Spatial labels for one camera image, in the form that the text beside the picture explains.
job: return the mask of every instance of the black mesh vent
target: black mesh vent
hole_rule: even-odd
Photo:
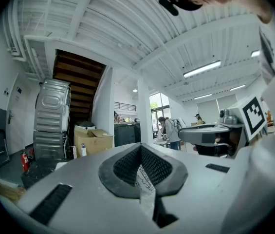
[[[113,166],[113,172],[116,176],[128,183],[135,186],[137,170],[141,165],[141,153],[138,146],[133,151],[116,161]]]
[[[41,224],[46,225],[63,203],[72,187],[59,184],[49,195],[34,209],[30,216]]]
[[[141,149],[142,166],[151,183],[155,186],[171,174],[173,167],[169,162],[147,150],[144,146],[141,146]]]

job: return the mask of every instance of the black cabinet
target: black cabinet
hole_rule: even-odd
[[[114,125],[114,146],[123,146],[135,143],[135,130],[132,124]]]

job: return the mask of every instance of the ceiling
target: ceiling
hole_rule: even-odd
[[[179,102],[249,85],[259,76],[258,59],[251,58],[259,49],[255,15],[232,3],[194,12],[179,9],[174,17],[157,1],[18,0],[19,32],[21,37],[75,44],[85,57],[91,58],[90,53],[98,62],[126,69],[129,75],[118,82],[128,89],[136,86],[137,77],[144,77],[153,89]],[[44,43],[36,50],[44,52],[37,57],[40,70],[53,68],[46,59],[54,53],[46,53]],[[219,68],[183,77],[217,60]],[[28,76],[35,78],[36,65],[27,63]]]

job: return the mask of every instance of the black cap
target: black cap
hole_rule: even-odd
[[[189,11],[197,10],[202,7],[202,5],[194,4],[188,0],[159,0],[159,3],[174,16],[178,15],[178,11],[173,5]]]

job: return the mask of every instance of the red fire extinguisher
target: red fire extinguisher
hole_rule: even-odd
[[[20,158],[21,158],[22,168],[23,168],[24,172],[26,172],[30,167],[28,155],[24,152],[21,154]]]

